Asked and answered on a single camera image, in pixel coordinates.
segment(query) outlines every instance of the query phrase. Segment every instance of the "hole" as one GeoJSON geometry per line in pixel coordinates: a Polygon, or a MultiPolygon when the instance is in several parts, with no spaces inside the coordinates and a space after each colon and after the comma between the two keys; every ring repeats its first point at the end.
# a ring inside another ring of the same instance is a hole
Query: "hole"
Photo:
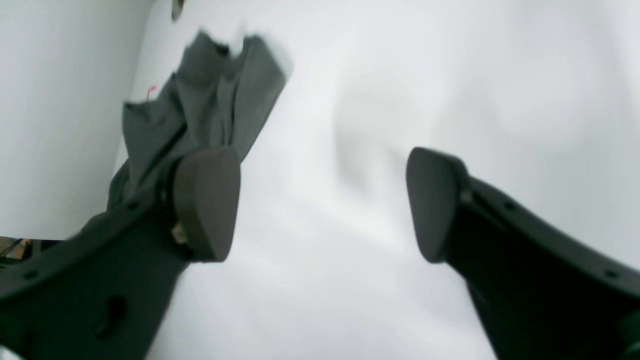
{"type": "Polygon", "coordinates": [[[36,270],[32,270],[32,271],[24,274],[24,279],[25,280],[31,280],[36,276],[38,276],[38,272],[36,270]]]}
{"type": "Polygon", "coordinates": [[[102,313],[93,323],[93,334],[98,338],[108,338],[119,330],[127,312],[127,302],[123,297],[109,298],[102,307],[102,313]]]}
{"type": "Polygon", "coordinates": [[[619,276],[617,272],[611,270],[605,271],[604,274],[610,279],[617,279],[619,276]]]}
{"type": "Polygon", "coordinates": [[[185,0],[173,0],[171,5],[171,20],[178,21],[180,15],[182,15],[182,9],[184,8],[185,0]]]}

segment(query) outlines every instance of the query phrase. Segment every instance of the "black plastic arm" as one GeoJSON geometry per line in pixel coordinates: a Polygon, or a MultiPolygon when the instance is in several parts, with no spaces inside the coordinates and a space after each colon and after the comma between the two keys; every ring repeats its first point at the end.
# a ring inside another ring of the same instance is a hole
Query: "black plastic arm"
{"type": "Polygon", "coordinates": [[[0,273],[0,345],[27,360],[143,359],[180,273],[223,261],[237,211],[235,151],[202,149],[155,188],[0,273]]]}
{"type": "Polygon", "coordinates": [[[470,177],[453,156],[414,149],[406,181],[422,255],[466,279],[499,359],[637,359],[638,272],[470,177]]]}

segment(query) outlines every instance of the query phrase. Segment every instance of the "white backdrop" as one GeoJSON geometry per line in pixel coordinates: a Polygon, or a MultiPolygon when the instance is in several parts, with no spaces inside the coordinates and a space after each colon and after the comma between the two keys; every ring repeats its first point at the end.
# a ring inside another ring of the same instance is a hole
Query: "white backdrop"
{"type": "Polygon", "coordinates": [[[0,236],[104,211],[147,0],[0,1],[0,236]]]}
{"type": "Polygon", "coordinates": [[[189,267],[149,359],[492,359],[465,293],[413,237],[413,146],[462,157],[640,268],[633,1],[199,1],[147,23],[146,96],[198,29],[264,35],[289,82],[242,164],[227,262],[189,267]]]}

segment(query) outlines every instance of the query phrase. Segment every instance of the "white wall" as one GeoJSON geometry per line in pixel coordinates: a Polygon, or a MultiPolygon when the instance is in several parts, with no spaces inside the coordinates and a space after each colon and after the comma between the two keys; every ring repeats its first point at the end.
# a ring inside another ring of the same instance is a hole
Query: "white wall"
{"type": "Polygon", "coordinates": [[[293,72],[231,255],[187,269],[148,358],[491,359],[462,280],[415,244],[417,145],[640,268],[636,3],[189,0],[172,24],[156,1],[136,97],[198,28],[264,34],[293,72]]]}
{"type": "Polygon", "coordinates": [[[20,360],[20,357],[15,352],[0,346],[0,360],[20,360]]]}
{"type": "Polygon", "coordinates": [[[104,211],[151,2],[0,2],[0,234],[64,239],[104,211]]]}

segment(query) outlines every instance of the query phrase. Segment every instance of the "fabric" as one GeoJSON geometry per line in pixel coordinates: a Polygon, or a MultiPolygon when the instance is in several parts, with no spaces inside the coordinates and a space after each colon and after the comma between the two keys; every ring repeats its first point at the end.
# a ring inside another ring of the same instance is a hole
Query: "fabric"
{"type": "Polygon", "coordinates": [[[111,181],[107,210],[153,185],[165,160],[199,147],[231,145],[242,161],[285,82],[261,38],[245,38],[232,58],[228,47],[199,33],[155,101],[125,104],[129,159],[111,181]]]}

